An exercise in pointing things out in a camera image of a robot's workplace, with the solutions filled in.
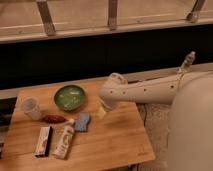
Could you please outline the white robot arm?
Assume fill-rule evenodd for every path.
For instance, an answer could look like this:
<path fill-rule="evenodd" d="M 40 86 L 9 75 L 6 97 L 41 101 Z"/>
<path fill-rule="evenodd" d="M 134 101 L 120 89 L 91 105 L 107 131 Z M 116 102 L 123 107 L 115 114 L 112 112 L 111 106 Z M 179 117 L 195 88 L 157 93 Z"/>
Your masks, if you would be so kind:
<path fill-rule="evenodd" d="M 169 104 L 166 171 L 213 171 L 213 72 L 182 72 L 132 84 L 113 73 L 99 97 L 101 116 L 120 102 Z"/>

